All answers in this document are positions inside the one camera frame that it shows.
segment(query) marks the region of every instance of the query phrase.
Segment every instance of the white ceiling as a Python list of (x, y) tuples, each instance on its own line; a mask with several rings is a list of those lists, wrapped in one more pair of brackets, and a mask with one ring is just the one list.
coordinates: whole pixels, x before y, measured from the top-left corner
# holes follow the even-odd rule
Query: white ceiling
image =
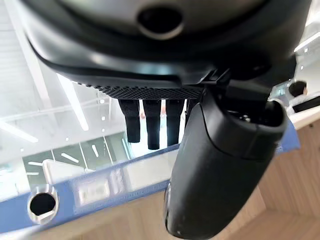
[[(319, 11), (320, 0), (314, 0), (309, 17)], [(116, 100), (110, 107), (106, 95), (75, 84), (89, 125), (89, 131), (82, 130), (57, 75), (34, 56), (21, 25), (15, 0), (0, 0), (0, 121), (37, 137), (39, 142), (30, 143), (0, 130), (0, 163), (98, 138), (103, 135), (102, 128), (105, 135), (124, 131), (124, 117)], [(302, 40), (317, 32), (320, 18), (306, 28)], [(298, 52), (296, 78), (306, 79), (312, 91), (320, 91), (320, 38), (307, 47), (307, 53)], [(104, 104), (99, 103), (101, 98), (106, 99)]]

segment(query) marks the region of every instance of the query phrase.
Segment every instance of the wooden floor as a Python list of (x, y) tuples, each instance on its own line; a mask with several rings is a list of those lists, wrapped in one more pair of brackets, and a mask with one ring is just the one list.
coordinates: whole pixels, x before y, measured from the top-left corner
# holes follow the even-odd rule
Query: wooden floor
[(259, 188), (267, 209), (320, 217), (320, 120), (298, 135), (301, 149), (277, 156)]
[(320, 219), (267, 210), (228, 240), (319, 240)]

